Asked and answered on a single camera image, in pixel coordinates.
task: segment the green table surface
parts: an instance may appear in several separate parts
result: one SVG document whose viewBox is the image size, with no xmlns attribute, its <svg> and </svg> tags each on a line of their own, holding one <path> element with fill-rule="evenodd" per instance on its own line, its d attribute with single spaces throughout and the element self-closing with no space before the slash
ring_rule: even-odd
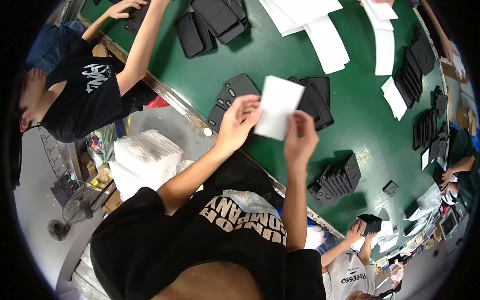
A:
<svg viewBox="0 0 480 300">
<path fill-rule="evenodd" d="M 402 220 L 404 209 L 434 182 L 432 164 L 421 170 L 423 149 L 412 150 L 412 128 L 419 114 L 430 108 L 431 91 L 436 85 L 442 86 L 441 74 L 435 65 L 423 77 L 420 103 L 408 110 L 401 121 L 395 119 L 380 89 L 388 76 L 374 74 L 375 39 L 367 15 L 357 0 L 340 2 L 344 8 L 329 16 L 350 62 L 344 70 L 328 75 L 335 123 L 318 132 L 320 141 L 308 165 L 308 183 L 315 180 L 329 161 L 343 159 L 349 151 L 357 156 L 361 180 L 355 193 L 342 197 L 336 205 L 320 206 L 310 196 L 307 203 L 343 234 L 355 216 L 362 213 L 378 215 L 394 226 L 405 228 L 409 222 Z M 98 6 L 88 0 L 81 14 L 93 22 L 110 5 L 108 0 L 101 0 Z M 248 74 L 260 91 L 268 75 L 281 78 L 324 75 L 305 31 L 282 37 L 258 0 L 244 0 L 244 6 L 249 21 L 247 31 L 229 45 L 217 43 L 217 49 L 191 60 L 184 57 L 175 29 L 175 21 L 191 10 L 189 1 L 172 1 L 165 12 L 149 70 L 205 118 L 222 83 L 240 73 Z M 395 29 L 395 74 L 418 19 L 408 1 L 396 1 L 394 10 L 399 17 L 391 21 Z M 102 31 L 128 52 L 135 37 L 123 28 L 125 23 L 125 20 L 110 20 Z M 244 150 L 281 183 L 287 183 L 283 142 L 257 136 Z M 400 187 L 393 198 L 382 192 L 390 180 Z M 406 240 L 400 237 L 398 245 Z M 378 247 L 372 251 L 373 259 L 383 255 L 378 253 Z"/>
</svg>

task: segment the white foam sheet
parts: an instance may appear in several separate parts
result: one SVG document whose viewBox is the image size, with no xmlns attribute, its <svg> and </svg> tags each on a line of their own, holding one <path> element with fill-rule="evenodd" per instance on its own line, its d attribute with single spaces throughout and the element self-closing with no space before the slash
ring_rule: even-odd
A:
<svg viewBox="0 0 480 300">
<path fill-rule="evenodd" d="M 272 19 L 279 33 L 287 36 L 303 30 L 303 26 L 297 25 L 289 16 L 287 16 L 275 2 L 272 0 L 258 0 L 264 7 L 267 14 Z"/>
<path fill-rule="evenodd" d="M 304 89 L 305 87 L 285 79 L 265 77 L 260 100 L 264 112 L 254 133 L 283 141 L 287 131 L 287 116 L 297 109 Z"/>
<path fill-rule="evenodd" d="M 369 8 L 373 11 L 375 14 L 375 17 L 378 20 L 393 20 L 393 19 L 398 19 L 398 16 L 396 15 L 395 11 L 393 10 L 392 7 L 388 3 L 373 3 L 372 0 L 363 0 L 362 3 L 365 5 L 365 3 L 369 6 Z"/>
<path fill-rule="evenodd" d="M 392 75 L 395 60 L 395 37 L 391 30 L 374 29 L 375 75 Z"/>
<path fill-rule="evenodd" d="M 379 20 L 376 16 L 371 7 L 368 5 L 366 0 L 360 0 L 363 4 L 363 9 L 367 13 L 368 19 L 372 24 L 374 29 L 381 29 L 381 30 L 393 30 L 392 22 L 390 20 Z"/>
<path fill-rule="evenodd" d="M 402 98 L 402 95 L 398 91 L 393 78 L 390 76 L 387 81 L 382 85 L 382 91 L 384 92 L 384 98 L 387 100 L 388 105 L 392 109 L 393 115 L 399 121 L 407 111 L 407 105 Z"/>
<path fill-rule="evenodd" d="M 270 0 L 298 26 L 307 24 L 330 12 L 342 9 L 338 0 Z"/>
<path fill-rule="evenodd" d="M 328 16 L 322 16 L 303 27 L 325 74 L 344 69 L 350 58 L 332 20 Z"/>
<path fill-rule="evenodd" d="M 425 170 L 428 165 L 428 156 L 430 155 L 430 148 L 428 148 L 422 155 L 421 155 L 421 170 Z"/>
</svg>

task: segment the worker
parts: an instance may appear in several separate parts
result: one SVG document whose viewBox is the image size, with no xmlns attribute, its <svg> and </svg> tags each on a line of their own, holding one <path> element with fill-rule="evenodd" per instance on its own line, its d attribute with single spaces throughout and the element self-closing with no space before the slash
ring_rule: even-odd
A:
<svg viewBox="0 0 480 300">
<path fill-rule="evenodd" d="M 358 256 L 351 245 L 362 237 L 366 223 L 360 219 L 353 224 L 343 241 L 322 255 L 322 274 L 328 300 L 373 300 L 375 267 L 370 264 L 372 239 L 365 237 Z"/>
<path fill-rule="evenodd" d="M 157 191 L 141 188 L 95 230 L 92 264 L 112 300 L 325 299 L 321 256 L 304 249 L 314 121 L 303 111 L 288 117 L 280 218 L 264 197 L 274 199 L 268 175 L 235 161 L 262 114 L 259 100 L 238 97 L 205 155 Z"/>
<path fill-rule="evenodd" d="M 450 127 L 450 144 L 448 149 L 449 168 L 442 175 L 440 188 L 457 193 L 457 201 L 461 202 L 468 213 L 474 207 L 474 199 L 478 191 L 480 160 L 479 153 L 472 144 L 470 134 L 465 129 L 457 130 Z M 451 181 L 452 175 L 458 182 Z"/>
<path fill-rule="evenodd" d="M 95 43 L 91 42 L 109 18 L 129 17 L 124 11 L 140 9 L 147 4 L 144 0 L 123 0 L 111 6 L 48 76 L 42 70 L 28 71 L 16 104 L 20 132 L 37 121 L 56 140 L 69 143 L 142 110 L 154 100 L 158 95 L 141 79 L 169 2 L 150 2 L 125 65 L 114 58 L 94 57 Z"/>
</svg>

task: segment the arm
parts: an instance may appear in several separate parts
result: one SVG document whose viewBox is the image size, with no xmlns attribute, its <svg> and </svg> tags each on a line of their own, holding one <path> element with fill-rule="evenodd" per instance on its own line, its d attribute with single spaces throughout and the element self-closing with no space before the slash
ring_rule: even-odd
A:
<svg viewBox="0 0 480 300">
<path fill-rule="evenodd" d="M 357 220 L 353 226 L 348 230 L 347 236 L 345 239 L 338 244 L 336 247 L 328 250 L 325 254 L 322 255 L 322 273 L 327 272 L 326 267 L 341 253 L 346 251 L 350 246 L 358 241 L 361 237 L 362 232 L 365 230 L 367 224 Z"/>
<path fill-rule="evenodd" d="M 459 160 L 456 164 L 448 168 L 447 171 L 442 175 L 443 183 L 440 186 L 443 188 L 450 182 L 450 178 L 454 173 L 458 172 L 470 172 L 475 164 L 475 156 L 467 156 Z"/>
<path fill-rule="evenodd" d="M 372 239 L 377 234 L 369 234 L 365 237 L 365 242 L 360 248 L 359 259 L 363 265 L 370 264 L 370 254 L 372 253 Z"/>
<path fill-rule="evenodd" d="M 287 119 L 284 156 L 287 161 L 287 191 L 282 208 L 282 221 L 287 231 L 287 251 L 305 248 L 307 240 L 306 179 L 307 164 L 318 143 L 313 118 L 297 110 Z"/>
<path fill-rule="evenodd" d="M 147 14 L 133 41 L 123 71 L 117 74 L 120 96 L 145 77 L 155 46 L 158 29 L 170 0 L 151 0 Z"/>
<path fill-rule="evenodd" d="M 82 39 L 90 43 L 98 35 L 100 29 L 110 17 L 114 19 L 128 18 L 129 14 L 122 11 L 129 7 L 134 7 L 139 10 L 141 8 L 140 4 L 147 4 L 147 2 L 143 0 L 123 0 L 112 5 L 103 15 L 93 22 L 87 30 L 85 30 Z"/>
<path fill-rule="evenodd" d="M 157 191 L 167 214 L 172 214 L 215 172 L 247 139 L 262 111 L 260 97 L 238 97 L 225 113 L 215 145 L 204 156 L 171 178 Z"/>
</svg>

